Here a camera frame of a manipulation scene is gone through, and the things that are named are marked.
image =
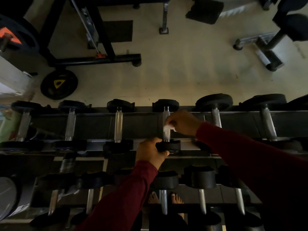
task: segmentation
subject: yellow triangle logo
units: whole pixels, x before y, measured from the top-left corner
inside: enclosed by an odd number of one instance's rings
[[[55,88],[58,89],[64,82],[65,82],[65,80],[61,80],[61,79],[54,80]]]

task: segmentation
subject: maroon long-sleeve shirt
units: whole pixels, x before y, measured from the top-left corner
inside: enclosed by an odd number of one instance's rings
[[[295,223],[307,219],[308,161],[206,122],[196,138],[221,156],[264,206],[280,217],[285,230],[294,230]],[[151,163],[138,161],[117,191],[102,198],[75,231],[129,231],[156,175]]]

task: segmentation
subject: foot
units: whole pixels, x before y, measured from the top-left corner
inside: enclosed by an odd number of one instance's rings
[[[157,197],[157,194],[154,191],[150,194],[148,203],[149,204],[159,204],[159,199]]]
[[[172,194],[171,195],[171,202],[173,204],[183,204],[184,202],[181,200],[181,198],[177,194]],[[179,215],[183,218],[184,220],[184,213],[179,213]]]

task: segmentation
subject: person's left hand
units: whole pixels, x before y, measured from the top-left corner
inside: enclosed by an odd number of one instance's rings
[[[163,151],[163,152],[157,151],[155,144],[161,141],[163,140],[156,137],[141,142],[137,149],[136,162],[139,160],[148,161],[152,165],[154,165],[158,170],[161,164],[166,159],[166,157],[170,154],[169,151]]]

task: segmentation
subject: tiled floor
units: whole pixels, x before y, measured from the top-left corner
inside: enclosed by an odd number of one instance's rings
[[[139,10],[132,6],[99,7],[103,20],[134,21],[133,42],[113,43],[113,47],[116,54],[125,54],[127,50],[141,53],[142,65],[68,67],[78,77],[79,85],[67,99],[104,107],[114,98],[135,102],[137,106],[150,106],[160,98],[175,99],[180,105],[194,105],[197,99],[214,93],[231,95],[235,104],[258,94],[284,93],[288,100],[308,94],[307,42],[294,43],[285,38],[275,51],[286,65],[274,73],[261,63],[254,46],[246,46],[242,51],[232,48],[237,38],[277,31],[278,27],[271,21],[275,6],[266,12],[253,4],[241,13],[207,25],[185,18],[192,4],[191,0],[171,0],[169,35],[158,33],[162,22],[161,3],[142,4]],[[300,12],[308,14],[308,8]],[[39,26],[41,19],[41,15],[37,15],[31,22]],[[94,50],[86,49],[85,31],[68,3],[49,49],[57,58],[95,54]],[[53,71],[43,58],[10,52],[5,57],[22,70],[39,73],[35,78],[33,102],[58,105],[59,101],[44,97],[39,90],[41,80]],[[12,99],[0,102],[11,103]]]

